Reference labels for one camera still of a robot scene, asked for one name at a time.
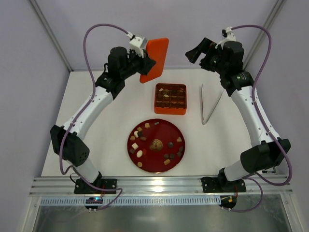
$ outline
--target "small chocolate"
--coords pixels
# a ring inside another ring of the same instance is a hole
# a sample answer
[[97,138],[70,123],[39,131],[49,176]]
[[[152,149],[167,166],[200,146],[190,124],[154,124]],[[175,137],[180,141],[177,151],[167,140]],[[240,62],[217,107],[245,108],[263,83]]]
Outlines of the small chocolate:
[[168,165],[170,163],[170,160],[169,159],[166,159],[165,161],[164,161],[164,164],[165,165]]
[[173,144],[172,142],[169,142],[169,143],[168,143],[168,147],[169,147],[169,148],[173,148],[173,147],[174,147],[174,144]]

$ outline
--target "orange box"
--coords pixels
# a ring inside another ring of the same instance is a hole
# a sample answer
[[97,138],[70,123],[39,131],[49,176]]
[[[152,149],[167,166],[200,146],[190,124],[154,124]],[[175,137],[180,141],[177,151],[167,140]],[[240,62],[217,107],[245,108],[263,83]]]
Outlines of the orange box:
[[184,115],[187,111],[187,87],[183,84],[156,84],[154,103],[156,114]]

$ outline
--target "white chocolate piece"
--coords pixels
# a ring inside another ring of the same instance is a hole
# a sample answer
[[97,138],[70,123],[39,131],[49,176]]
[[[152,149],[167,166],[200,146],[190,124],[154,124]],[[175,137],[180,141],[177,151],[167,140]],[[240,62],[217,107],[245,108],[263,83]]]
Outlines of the white chocolate piece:
[[139,151],[136,153],[137,158],[140,158],[142,155],[143,155],[143,151],[141,151],[141,150],[139,150]]
[[138,146],[136,143],[132,144],[132,147],[133,147],[134,150],[136,150],[137,148],[139,148],[139,146]]

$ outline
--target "metal frame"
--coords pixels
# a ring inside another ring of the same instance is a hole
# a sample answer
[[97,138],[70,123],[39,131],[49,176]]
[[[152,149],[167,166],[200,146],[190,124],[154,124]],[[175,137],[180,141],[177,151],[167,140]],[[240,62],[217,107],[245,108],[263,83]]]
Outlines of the metal frame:
[[[269,180],[280,183],[286,175],[266,174]],[[141,176],[141,177],[106,177],[117,179],[117,187],[123,189],[122,196],[179,196],[179,195],[231,195],[231,193],[203,193],[201,178],[204,176]],[[259,177],[252,177],[262,186],[264,194],[293,193],[291,185],[276,187],[267,184]],[[240,195],[260,194],[259,187],[250,180],[245,180],[247,192]],[[68,177],[35,178],[30,190],[30,197],[36,196],[68,196],[74,194],[75,184]]]
[[[264,28],[269,30],[273,23],[275,22],[278,14],[280,13],[282,7],[286,3],[286,0],[277,0],[276,3],[274,4],[273,8],[269,12],[269,15],[267,16],[264,24],[262,25]],[[255,55],[256,51],[258,48],[261,46],[266,34],[260,30],[259,34],[257,35],[251,49],[248,52],[248,55],[246,56],[246,59],[243,63],[244,69],[247,68],[249,62],[251,61],[252,57]]]
[[[263,175],[273,182],[283,182],[287,177],[281,174]],[[145,176],[145,177],[108,177],[117,179],[117,187],[123,188],[123,198],[145,198],[151,197],[199,197],[232,195],[231,193],[203,193],[201,178],[204,176]],[[281,194],[284,207],[293,231],[305,231],[297,212],[296,199],[293,197],[291,185],[276,187],[265,183],[257,176],[253,176],[261,184],[264,194]],[[247,192],[239,195],[260,194],[259,187],[250,180],[245,180]],[[38,206],[44,198],[65,199],[72,197],[82,198],[99,196],[99,194],[74,195],[74,183],[68,177],[38,177],[35,178],[30,190],[31,203],[27,218],[24,223],[23,232],[31,232],[35,225]]]
[[[105,206],[114,200],[114,196],[105,195],[97,197],[98,207]],[[221,196],[198,195],[198,196],[120,196],[112,203],[117,206],[175,206],[175,205],[218,205],[221,204]],[[40,206],[93,206],[89,197],[66,196],[66,197],[42,197]]]
[[47,36],[49,37],[50,41],[52,42],[53,46],[55,47],[56,51],[58,52],[62,62],[64,63],[64,65],[67,67],[69,72],[72,72],[73,69],[68,61],[68,59],[66,58],[66,55],[64,54],[57,38],[55,37],[55,34],[53,33],[53,30],[50,28],[44,14],[42,13],[38,3],[36,2],[36,0],[28,0],[30,6],[32,7],[34,13],[36,14],[36,16],[38,17],[39,21],[41,22],[42,26],[44,27]]

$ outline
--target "metal tweezers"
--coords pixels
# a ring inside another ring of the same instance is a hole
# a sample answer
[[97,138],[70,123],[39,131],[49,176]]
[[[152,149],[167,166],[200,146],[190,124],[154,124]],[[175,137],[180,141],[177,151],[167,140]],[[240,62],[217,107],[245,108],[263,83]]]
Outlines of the metal tweezers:
[[204,108],[203,108],[203,85],[201,86],[201,92],[200,92],[200,99],[201,99],[201,114],[202,114],[202,124],[206,125],[206,123],[209,121],[211,115],[213,114],[214,110],[216,109],[222,95],[223,95],[224,90],[222,91],[220,97],[218,98],[216,104],[214,105],[214,107],[211,110],[211,113],[209,114],[208,118],[204,118]]

